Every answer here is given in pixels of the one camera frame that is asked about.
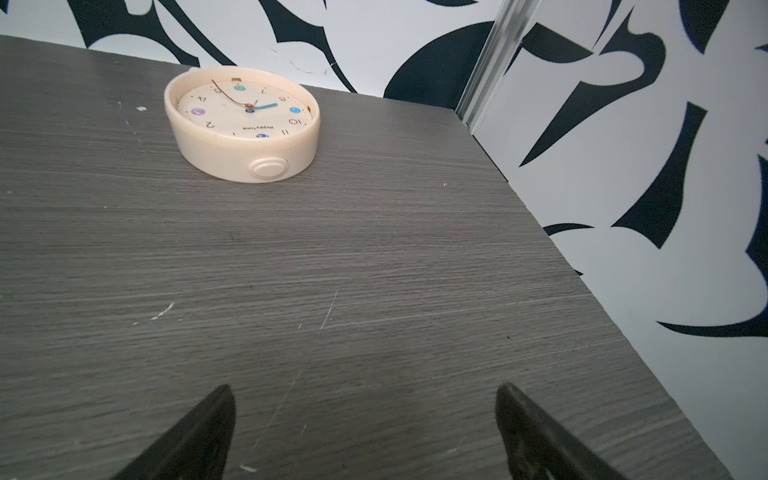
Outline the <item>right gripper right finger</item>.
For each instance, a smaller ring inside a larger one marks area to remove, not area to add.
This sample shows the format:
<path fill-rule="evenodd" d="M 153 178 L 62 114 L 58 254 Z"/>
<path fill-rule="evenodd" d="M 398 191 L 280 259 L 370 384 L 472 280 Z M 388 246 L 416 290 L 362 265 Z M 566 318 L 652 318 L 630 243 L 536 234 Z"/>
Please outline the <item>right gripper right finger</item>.
<path fill-rule="evenodd" d="M 514 479 L 622 479 L 512 383 L 496 393 L 495 418 Z"/>

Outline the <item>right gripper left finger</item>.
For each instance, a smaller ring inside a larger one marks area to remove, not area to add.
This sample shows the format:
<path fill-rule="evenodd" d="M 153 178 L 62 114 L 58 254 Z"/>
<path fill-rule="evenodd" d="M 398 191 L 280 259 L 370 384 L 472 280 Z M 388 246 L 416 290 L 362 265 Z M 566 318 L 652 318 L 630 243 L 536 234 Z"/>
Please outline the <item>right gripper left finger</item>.
<path fill-rule="evenodd" d="M 114 477 L 221 479 L 235 421 L 232 389 L 220 385 Z"/>

